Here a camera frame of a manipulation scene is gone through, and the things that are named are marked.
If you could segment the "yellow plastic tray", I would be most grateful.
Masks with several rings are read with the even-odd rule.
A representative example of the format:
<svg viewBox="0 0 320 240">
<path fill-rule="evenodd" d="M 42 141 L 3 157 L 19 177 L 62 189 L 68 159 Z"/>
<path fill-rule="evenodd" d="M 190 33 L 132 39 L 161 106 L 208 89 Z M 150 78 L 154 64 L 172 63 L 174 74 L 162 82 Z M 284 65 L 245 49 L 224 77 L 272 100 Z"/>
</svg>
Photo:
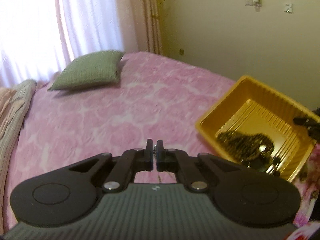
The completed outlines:
<svg viewBox="0 0 320 240">
<path fill-rule="evenodd" d="M 221 158 L 232 162 L 236 159 L 217 140 L 220 133 L 262 133 L 274 143 L 272 157 L 280 158 L 280 163 L 269 166 L 266 172 L 277 170 L 281 178 L 293 182 L 317 143 L 305 126 L 293 122 L 294 118 L 319 122 L 319 116 L 300 103 L 250 76 L 243 76 L 197 120 L 196 129 Z"/>
</svg>

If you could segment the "pink rose bedspread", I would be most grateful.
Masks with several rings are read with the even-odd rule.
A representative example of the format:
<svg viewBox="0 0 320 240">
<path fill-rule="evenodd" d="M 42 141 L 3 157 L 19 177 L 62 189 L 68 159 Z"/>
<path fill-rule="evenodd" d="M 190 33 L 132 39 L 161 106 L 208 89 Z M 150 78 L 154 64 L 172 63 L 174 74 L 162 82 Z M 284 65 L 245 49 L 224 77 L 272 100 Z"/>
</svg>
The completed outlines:
<svg viewBox="0 0 320 240">
<path fill-rule="evenodd" d="M 152 53 L 125 55 L 116 85 L 35 90 L 11 154 L 1 211 L 3 239 L 285 239 L 307 205 L 293 182 L 269 166 L 273 141 L 222 132 L 221 158 L 196 122 L 236 83 Z M 153 140 L 153 170 L 118 193 L 102 185 L 111 158 Z M 198 159 L 206 192 L 158 172 L 156 144 Z"/>
</svg>

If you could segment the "green plaid cushion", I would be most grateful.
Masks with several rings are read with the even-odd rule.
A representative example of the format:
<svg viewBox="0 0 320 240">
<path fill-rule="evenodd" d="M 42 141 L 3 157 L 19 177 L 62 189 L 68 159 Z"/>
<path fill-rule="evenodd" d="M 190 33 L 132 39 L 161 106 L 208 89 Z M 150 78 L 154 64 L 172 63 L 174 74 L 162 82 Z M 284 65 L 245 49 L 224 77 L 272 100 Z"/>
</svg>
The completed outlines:
<svg viewBox="0 0 320 240">
<path fill-rule="evenodd" d="M 74 90 L 118 83 L 118 64 L 124 52 L 103 50 L 74 59 L 57 76 L 49 90 Z"/>
</svg>

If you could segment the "striped folded quilt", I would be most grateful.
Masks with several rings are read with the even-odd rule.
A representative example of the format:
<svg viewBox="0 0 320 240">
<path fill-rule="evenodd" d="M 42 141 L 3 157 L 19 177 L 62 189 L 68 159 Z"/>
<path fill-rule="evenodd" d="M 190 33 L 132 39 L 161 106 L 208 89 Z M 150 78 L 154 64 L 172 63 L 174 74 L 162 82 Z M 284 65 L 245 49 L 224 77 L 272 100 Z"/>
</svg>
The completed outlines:
<svg viewBox="0 0 320 240">
<path fill-rule="evenodd" d="M 25 115 L 29 111 L 36 85 L 37 82 L 35 80 L 29 79 L 12 88 L 17 90 L 17 93 L 11 101 L 10 122 L 1 138 L 1 206 L 3 206 L 4 202 L 5 181 L 11 154 L 16 145 Z"/>
</svg>

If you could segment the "beige pillow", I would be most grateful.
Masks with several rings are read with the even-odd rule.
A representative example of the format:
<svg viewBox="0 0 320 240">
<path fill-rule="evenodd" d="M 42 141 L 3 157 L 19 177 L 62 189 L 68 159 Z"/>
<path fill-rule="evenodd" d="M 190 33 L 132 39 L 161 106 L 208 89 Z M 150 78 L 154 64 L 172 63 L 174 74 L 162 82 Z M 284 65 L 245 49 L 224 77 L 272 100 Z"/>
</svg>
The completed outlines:
<svg viewBox="0 0 320 240">
<path fill-rule="evenodd" d="M 1 87 L 1 138 L 9 124 L 9 115 L 11 114 L 11 101 L 17 90 Z"/>
</svg>

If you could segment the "yellow wooden coat rack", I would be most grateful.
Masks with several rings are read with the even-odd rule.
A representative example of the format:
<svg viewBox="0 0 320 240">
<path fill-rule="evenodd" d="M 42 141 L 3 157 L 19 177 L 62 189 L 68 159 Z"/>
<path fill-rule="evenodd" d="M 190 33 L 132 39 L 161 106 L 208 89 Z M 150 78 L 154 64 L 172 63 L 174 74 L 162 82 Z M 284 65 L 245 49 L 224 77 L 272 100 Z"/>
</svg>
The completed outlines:
<svg viewBox="0 0 320 240">
<path fill-rule="evenodd" d="M 164 12 L 163 3 L 166 0 L 149 0 L 151 20 L 152 50 L 155 54 L 165 55 Z"/>
</svg>

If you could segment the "pink sheer curtain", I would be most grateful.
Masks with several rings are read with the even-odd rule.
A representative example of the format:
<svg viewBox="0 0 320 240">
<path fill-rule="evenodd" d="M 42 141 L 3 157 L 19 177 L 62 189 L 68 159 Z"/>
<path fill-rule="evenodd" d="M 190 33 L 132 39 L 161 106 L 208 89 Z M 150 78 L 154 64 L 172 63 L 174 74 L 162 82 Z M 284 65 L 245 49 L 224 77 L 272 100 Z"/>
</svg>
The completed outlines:
<svg viewBox="0 0 320 240">
<path fill-rule="evenodd" d="M 152 50 L 149 0 L 1 0 L 1 86 L 101 50 Z"/>
</svg>

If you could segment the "white wall switch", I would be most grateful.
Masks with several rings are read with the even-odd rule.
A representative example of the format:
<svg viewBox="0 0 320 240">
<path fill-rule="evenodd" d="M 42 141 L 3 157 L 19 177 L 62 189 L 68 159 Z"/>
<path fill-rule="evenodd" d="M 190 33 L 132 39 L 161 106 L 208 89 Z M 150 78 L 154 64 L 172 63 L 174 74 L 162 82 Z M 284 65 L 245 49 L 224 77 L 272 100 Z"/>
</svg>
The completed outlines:
<svg viewBox="0 0 320 240">
<path fill-rule="evenodd" d="M 285 3 L 284 12 L 292 14 L 293 13 L 293 4 L 292 3 Z"/>
</svg>

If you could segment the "white wall socket with plug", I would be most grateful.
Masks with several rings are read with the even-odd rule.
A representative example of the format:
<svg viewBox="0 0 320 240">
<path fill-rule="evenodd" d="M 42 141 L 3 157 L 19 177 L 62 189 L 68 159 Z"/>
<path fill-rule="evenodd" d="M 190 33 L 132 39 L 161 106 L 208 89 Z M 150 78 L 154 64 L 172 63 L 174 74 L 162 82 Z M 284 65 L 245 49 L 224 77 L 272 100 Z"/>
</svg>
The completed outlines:
<svg viewBox="0 0 320 240">
<path fill-rule="evenodd" d="M 263 1 L 262 0 L 245 0 L 246 6 L 254 6 L 254 7 L 262 7 Z"/>
</svg>

